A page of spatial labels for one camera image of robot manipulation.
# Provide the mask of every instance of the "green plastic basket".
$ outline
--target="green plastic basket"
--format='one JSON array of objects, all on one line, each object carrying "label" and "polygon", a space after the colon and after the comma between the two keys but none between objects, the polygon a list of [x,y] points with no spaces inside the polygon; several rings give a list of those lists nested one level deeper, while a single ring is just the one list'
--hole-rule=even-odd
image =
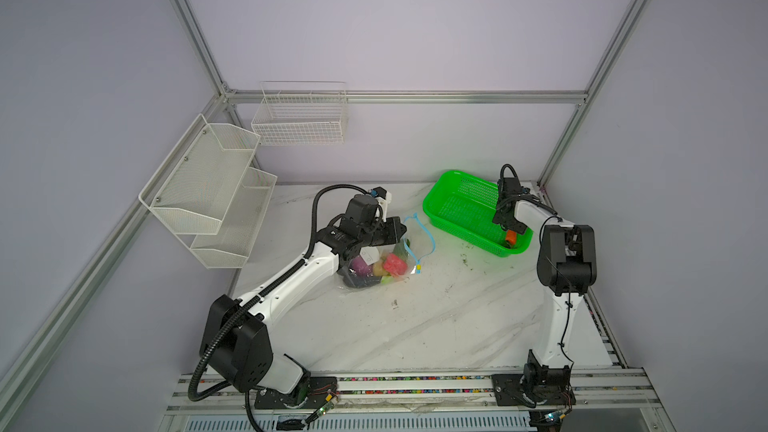
[{"label": "green plastic basket", "polygon": [[524,252],[533,231],[518,236],[513,248],[506,248],[507,233],[491,222],[496,212],[496,184],[460,170],[444,173],[424,199],[424,213],[432,224],[470,244],[499,257]]}]

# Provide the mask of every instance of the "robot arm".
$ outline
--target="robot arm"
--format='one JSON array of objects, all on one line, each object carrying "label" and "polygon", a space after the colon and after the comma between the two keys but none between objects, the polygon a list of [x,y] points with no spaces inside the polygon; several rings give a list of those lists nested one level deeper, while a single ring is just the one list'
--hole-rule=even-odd
[{"label": "robot arm", "polygon": [[[323,191],[315,199],[313,225],[316,203]],[[287,355],[273,353],[268,329],[334,272],[355,288],[380,282],[380,278],[351,274],[349,265],[363,247],[396,244],[405,234],[406,226],[399,217],[386,216],[391,200],[391,194],[383,188],[355,196],[344,214],[312,234],[311,252],[305,251],[295,263],[237,300],[219,297],[208,313],[200,345],[201,360],[190,381],[189,399],[200,400],[209,394],[210,389],[197,392],[201,371],[209,364],[224,377],[225,385],[231,384],[240,392],[269,388],[284,394],[287,404],[301,403],[310,373]]]},{"label": "robot arm", "polygon": [[[504,177],[509,168],[513,177]],[[544,312],[539,339],[528,352],[528,362],[520,378],[514,374],[496,374],[494,390],[499,405],[560,405],[571,392],[571,368],[568,356],[573,316],[597,278],[594,231],[564,220],[543,204],[530,190],[522,187],[512,166],[504,165],[498,180],[498,201],[494,223],[515,234],[530,228],[538,240],[536,272],[544,286]],[[542,416],[541,425],[560,424],[568,410]]]},{"label": "robot arm", "polygon": [[533,353],[550,368],[572,365],[568,358],[572,319],[596,279],[594,231],[526,201],[517,202],[514,216],[539,231],[535,240],[541,238],[536,272],[544,286],[544,314]]}]

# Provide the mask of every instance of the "black mounting plate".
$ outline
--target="black mounting plate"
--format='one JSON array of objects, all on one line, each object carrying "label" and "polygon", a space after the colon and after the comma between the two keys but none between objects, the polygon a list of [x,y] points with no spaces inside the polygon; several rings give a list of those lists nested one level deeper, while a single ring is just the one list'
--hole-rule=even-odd
[{"label": "black mounting plate", "polygon": [[[333,393],[336,392],[336,385],[337,385],[337,382],[335,377],[310,377],[310,387],[309,387],[310,392],[307,394],[306,400],[299,408],[312,409],[312,410],[320,408],[326,402],[326,397],[328,396],[328,392],[329,391]],[[313,394],[312,393],[313,390],[322,390],[322,391]],[[295,408],[289,408],[283,402],[283,400],[290,401],[289,396],[281,394],[277,390],[272,390],[272,389],[256,390],[255,392],[251,393],[251,397],[255,397],[254,408],[256,410],[295,409]]]},{"label": "black mounting plate", "polygon": [[[491,376],[493,393],[496,396],[496,405],[499,407],[523,406],[532,408],[531,401],[526,400],[522,388],[523,374],[494,374]],[[571,404],[575,404],[576,397],[572,390],[568,392]],[[539,407],[568,405],[568,399],[559,387],[537,387],[536,403]]]}]

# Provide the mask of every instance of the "white mesh shelf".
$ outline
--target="white mesh shelf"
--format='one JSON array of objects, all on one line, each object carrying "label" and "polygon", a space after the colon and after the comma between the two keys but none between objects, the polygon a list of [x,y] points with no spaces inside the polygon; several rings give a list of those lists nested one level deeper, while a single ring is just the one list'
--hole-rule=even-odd
[{"label": "white mesh shelf", "polygon": [[197,235],[192,241],[190,250],[203,265],[208,268],[241,268],[245,265],[276,181],[276,176],[257,168],[246,170],[220,232]]},{"label": "white mesh shelf", "polygon": [[198,116],[139,194],[143,203],[207,268],[241,268],[254,248],[277,177],[251,167],[259,135]]},{"label": "white mesh shelf", "polygon": [[145,205],[174,234],[217,234],[258,143],[249,130],[206,122]]},{"label": "white mesh shelf", "polygon": [[344,143],[344,82],[262,82],[264,98],[251,123],[264,146]]}]

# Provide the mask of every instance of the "white marble table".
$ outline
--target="white marble table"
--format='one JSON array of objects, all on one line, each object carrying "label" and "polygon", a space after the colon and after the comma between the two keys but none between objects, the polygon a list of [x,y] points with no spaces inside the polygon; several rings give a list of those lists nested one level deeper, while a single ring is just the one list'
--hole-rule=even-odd
[{"label": "white marble table", "polygon": [[[535,271],[538,244],[500,258],[433,227],[422,210],[432,183],[372,184],[394,195],[389,215],[419,217],[437,249],[423,272],[403,282],[351,290],[335,275],[270,329],[275,352],[312,371],[487,370],[522,366],[538,336],[543,292]],[[235,297],[292,262],[310,236],[312,198],[322,186],[277,186]],[[320,200],[318,224],[344,212],[354,191]],[[589,311],[574,320],[571,358],[579,367],[610,366]]]}]

